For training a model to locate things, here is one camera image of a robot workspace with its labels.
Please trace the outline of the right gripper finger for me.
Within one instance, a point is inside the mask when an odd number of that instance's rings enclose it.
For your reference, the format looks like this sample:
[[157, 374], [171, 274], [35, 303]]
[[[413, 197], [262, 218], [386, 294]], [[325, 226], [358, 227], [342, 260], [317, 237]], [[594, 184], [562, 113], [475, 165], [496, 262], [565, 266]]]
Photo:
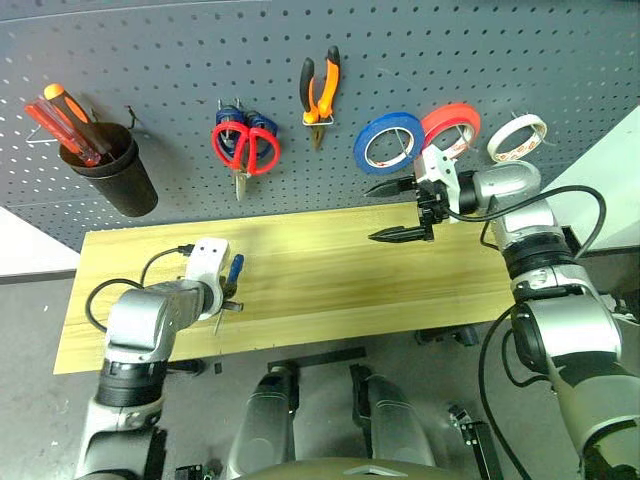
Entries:
[[364, 193], [365, 197], [391, 197], [415, 189], [413, 178], [397, 178], [377, 184]]
[[423, 227], [395, 226], [374, 232], [368, 236], [369, 240], [382, 243], [407, 243], [413, 241], [423, 241], [425, 230]]

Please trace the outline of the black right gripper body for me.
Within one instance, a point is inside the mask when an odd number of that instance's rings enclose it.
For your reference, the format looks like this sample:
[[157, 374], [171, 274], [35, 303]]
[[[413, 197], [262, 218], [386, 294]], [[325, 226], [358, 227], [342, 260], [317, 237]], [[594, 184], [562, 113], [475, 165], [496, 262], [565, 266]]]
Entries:
[[416, 200], [422, 230], [421, 239], [433, 241], [433, 226], [449, 218], [449, 199], [445, 183], [441, 180], [416, 181]]

